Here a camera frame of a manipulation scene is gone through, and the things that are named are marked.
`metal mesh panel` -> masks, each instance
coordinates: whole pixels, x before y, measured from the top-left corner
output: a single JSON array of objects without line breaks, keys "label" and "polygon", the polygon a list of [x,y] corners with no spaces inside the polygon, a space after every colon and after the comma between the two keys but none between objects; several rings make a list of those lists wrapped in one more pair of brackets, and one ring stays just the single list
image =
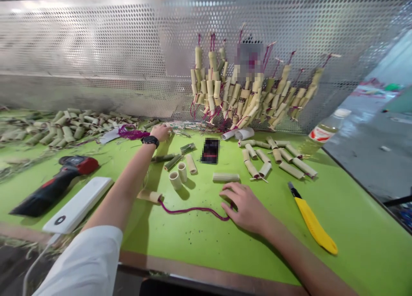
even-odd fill
[{"label": "metal mesh panel", "polygon": [[[310,83],[331,59],[317,96],[279,130],[306,133],[350,94],[411,22],[411,0],[37,0],[0,3],[0,99],[36,109],[69,106],[190,120],[189,70],[201,33],[227,40],[233,69],[239,29],[245,43],[277,41],[274,57],[292,60],[290,79]],[[197,120],[202,113],[197,111]],[[253,123],[258,129],[267,124]]]}]

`white power bank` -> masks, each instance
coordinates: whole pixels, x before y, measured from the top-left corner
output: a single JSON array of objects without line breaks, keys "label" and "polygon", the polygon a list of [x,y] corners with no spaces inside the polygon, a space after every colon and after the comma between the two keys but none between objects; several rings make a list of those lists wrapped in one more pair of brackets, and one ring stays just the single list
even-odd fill
[{"label": "white power bank", "polygon": [[112,179],[108,177],[92,178],[43,226],[43,231],[56,234],[70,234],[93,206],[96,205],[112,183]]}]

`white sleeve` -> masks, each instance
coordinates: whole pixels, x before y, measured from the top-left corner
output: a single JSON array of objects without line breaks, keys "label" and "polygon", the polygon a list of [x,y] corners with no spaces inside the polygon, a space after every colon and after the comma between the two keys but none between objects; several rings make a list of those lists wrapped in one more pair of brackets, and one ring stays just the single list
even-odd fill
[{"label": "white sleeve", "polygon": [[81,232],[33,296],[112,296],[122,238],[123,233],[114,226]]}]

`white cable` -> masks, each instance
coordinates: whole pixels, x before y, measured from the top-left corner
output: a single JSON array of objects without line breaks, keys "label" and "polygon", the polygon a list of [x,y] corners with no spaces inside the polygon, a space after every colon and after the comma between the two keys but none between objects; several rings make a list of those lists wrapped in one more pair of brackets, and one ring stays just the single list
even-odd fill
[{"label": "white cable", "polygon": [[43,257],[43,255],[46,253],[46,251],[52,246],[52,244],[54,244],[59,239],[60,236],[61,236],[61,234],[54,234],[50,238],[50,240],[47,242],[47,246],[44,248],[43,252],[40,253],[40,255],[34,261],[34,263],[31,264],[29,270],[27,270],[27,273],[24,276],[24,280],[23,280],[23,296],[27,296],[27,284],[28,284],[28,281],[29,281],[29,276],[30,276],[31,271],[33,270],[33,268],[35,267],[37,262]]}]

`wristwatch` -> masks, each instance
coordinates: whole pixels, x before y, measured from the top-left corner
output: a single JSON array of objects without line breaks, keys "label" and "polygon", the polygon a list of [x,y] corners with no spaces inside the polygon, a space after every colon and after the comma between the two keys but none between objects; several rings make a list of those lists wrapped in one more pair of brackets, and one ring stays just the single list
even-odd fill
[{"label": "wristwatch", "polygon": [[142,138],[142,143],[143,144],[155,144],[156,149],[159,147],[159,140],[154,137],[153,135],[146,136]]}]

